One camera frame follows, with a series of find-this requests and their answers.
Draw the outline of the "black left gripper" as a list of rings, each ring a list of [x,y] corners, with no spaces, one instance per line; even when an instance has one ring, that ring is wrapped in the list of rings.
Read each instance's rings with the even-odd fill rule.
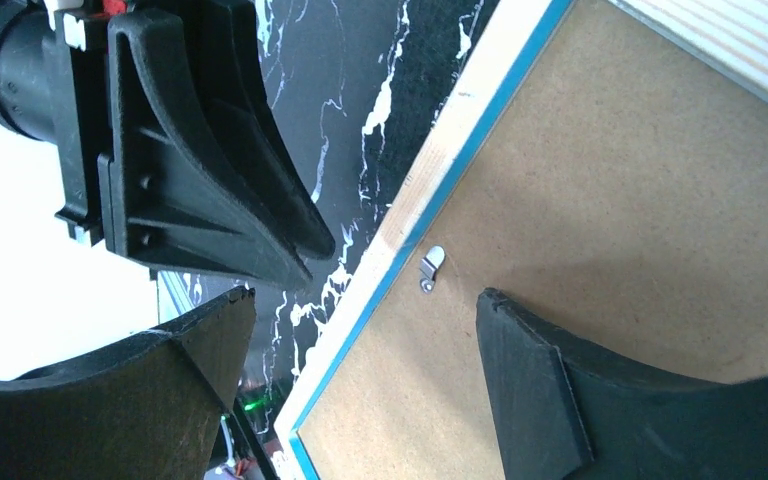
[[[70,237],[155,270],[306,286],[313,203],[267,101],[256,10],[116,15],[107,69],[43,2],[0,1],[0,125],[56,146]]]

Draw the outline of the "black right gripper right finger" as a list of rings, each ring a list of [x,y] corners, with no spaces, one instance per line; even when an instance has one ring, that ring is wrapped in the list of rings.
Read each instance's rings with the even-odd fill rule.
[[[504,292],[476,329],[509,479],[768,479],[768,375],[665,371],[554,325]]]

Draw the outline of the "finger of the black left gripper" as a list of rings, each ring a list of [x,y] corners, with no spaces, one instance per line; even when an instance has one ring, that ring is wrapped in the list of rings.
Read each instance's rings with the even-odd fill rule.
[[[267,101],[250,1],[171,4],[171,258],[327,259]]]

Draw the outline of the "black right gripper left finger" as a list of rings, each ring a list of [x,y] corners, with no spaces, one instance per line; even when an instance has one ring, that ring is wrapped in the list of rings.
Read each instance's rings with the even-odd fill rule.
[[[97,350],[0,380],[0,479],[200,479],[221,459],[256,320],[236,287]]]

